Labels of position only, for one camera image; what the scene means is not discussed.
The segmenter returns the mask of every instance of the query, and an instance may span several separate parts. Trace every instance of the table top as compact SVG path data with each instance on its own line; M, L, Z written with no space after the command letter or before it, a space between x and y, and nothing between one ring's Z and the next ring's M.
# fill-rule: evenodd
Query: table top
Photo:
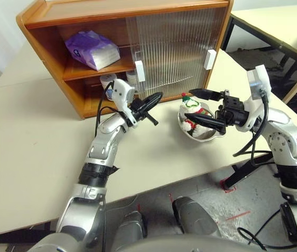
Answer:
M46 77L41 62L39 66L31 64L35 72L30 71L32 76L24 78ZM231 95L241 100L250 95L246 71L224 51L218 53L209 89L230 89ZM239 132L235 127L228 127L223 138L211 142L189 139L177 122L180 102L158 104L151 111L159 121L156 127L145 120L125 135L115 160L120 170L107 184L108 202L248 158L232 156L251 138L251 133ZM213 111L219 105L206 103ZM273 96L270 106L286 112L297 125L297 115L280 99ZM95 118L79 119L51 78L8 85L1 80L0 233L59 217L81 172L94 126ZM257 141L257 148L268 150L263 138Z
M297 52L297 5L236 10L231 14Z

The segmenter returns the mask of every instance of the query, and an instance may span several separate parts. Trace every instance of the stuffed toy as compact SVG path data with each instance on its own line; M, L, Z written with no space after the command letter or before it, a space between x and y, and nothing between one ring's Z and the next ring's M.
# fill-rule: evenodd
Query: stuffed toy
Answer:
M191 99L189 96L186 96L185 93L182 93L182 104L180 105L180 119L181 119L181 128L183 131L186 131L192 137L197 138L202 134L210 131L210 128L203 127L199 124L196 124L190 121L185 113L201 113L210 116L210 113L201 107L201 103Z

